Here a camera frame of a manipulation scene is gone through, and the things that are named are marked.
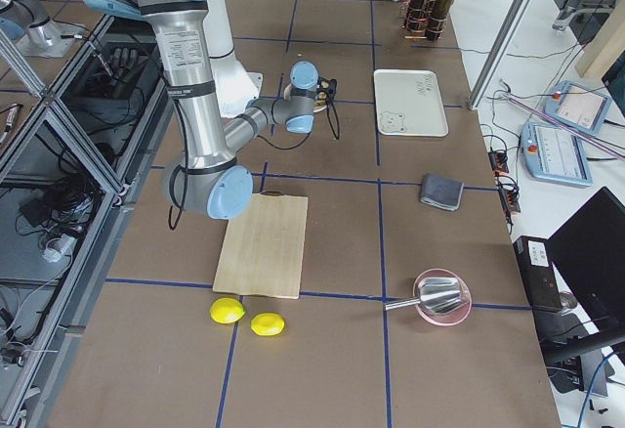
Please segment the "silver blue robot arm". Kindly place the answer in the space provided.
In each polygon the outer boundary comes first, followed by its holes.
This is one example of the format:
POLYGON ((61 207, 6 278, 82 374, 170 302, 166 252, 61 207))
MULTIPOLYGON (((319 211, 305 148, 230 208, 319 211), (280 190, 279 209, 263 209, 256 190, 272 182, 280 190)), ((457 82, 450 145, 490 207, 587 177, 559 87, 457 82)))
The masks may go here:
POLYGON ((74 32, 54 21, 39 0, 1 0, 1 30, 28 57, 61 58, 74 32))
POLYGON ((167 92, 183 134, 184 151, 163 174, 162 190, 172 206, 229 220, 249 204, 253 179, 237 153, 266 127, 291 133, 313 129, 321 78, 310 62, 294 64, 284 99, 257 99, 238 86, 231 91, 243 112, 223 121, 220 96, 227 74, 244 69, 232 51, 225 0, 83 0, 111 16, 146 21, 156 37, 167 92))

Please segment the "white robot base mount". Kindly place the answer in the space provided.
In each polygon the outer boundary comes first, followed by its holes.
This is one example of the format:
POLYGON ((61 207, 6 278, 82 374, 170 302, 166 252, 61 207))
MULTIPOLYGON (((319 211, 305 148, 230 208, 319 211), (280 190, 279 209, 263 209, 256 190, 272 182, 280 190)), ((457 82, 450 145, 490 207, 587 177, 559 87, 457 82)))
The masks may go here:
POLYGON ((264 75, 248 72, 240 61, 219 60, 211 62, 213 79, 222 118, 234 118, 259 98, 264 75))

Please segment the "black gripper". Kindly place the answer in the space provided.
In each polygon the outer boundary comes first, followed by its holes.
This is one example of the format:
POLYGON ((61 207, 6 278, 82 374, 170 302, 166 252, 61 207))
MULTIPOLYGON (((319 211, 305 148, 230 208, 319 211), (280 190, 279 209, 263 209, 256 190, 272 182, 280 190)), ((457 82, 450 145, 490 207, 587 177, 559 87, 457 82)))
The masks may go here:
POLYGON ((319 77, 316 85, 316 102, 318 104, 333 102, 337 92, 337 85, 338 82, 335 78, 319 77))

